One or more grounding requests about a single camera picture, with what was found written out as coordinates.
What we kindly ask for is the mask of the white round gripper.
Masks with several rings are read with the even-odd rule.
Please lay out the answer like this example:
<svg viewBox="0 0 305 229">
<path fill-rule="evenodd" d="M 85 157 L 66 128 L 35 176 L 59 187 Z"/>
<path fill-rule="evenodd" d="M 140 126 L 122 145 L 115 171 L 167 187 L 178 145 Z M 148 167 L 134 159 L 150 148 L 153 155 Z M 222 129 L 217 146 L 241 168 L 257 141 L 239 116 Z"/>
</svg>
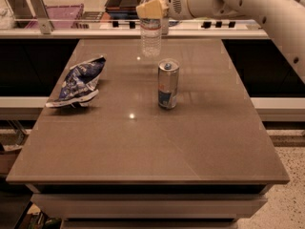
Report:
<svg viewBox="0 0 305 229">
<path fill-rule="evenodd" d="M 140 19 L 161 19 L 168 14 L 172 19 L 189 20 L 199 17 L 216 17 L 223 9 L 222 0 L 166 1 L 141 0 L 140 4 L 136 7 L 138 17 Z"/>
</svg>

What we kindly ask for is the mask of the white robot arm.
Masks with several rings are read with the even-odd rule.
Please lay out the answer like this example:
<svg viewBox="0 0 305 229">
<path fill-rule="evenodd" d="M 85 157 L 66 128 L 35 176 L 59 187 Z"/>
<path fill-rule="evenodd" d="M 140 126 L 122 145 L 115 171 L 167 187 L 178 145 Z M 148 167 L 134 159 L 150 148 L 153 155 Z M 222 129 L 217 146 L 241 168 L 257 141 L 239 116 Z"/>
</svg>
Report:
<svg viewBox="0 0 305 229">
<path fill-rule="evenodd" d="M 305 7 L 295 0 L 151 0 L 137 6 L 136 12 L 150 19 L 253 19 L 305 82 Z"/>
</svg>

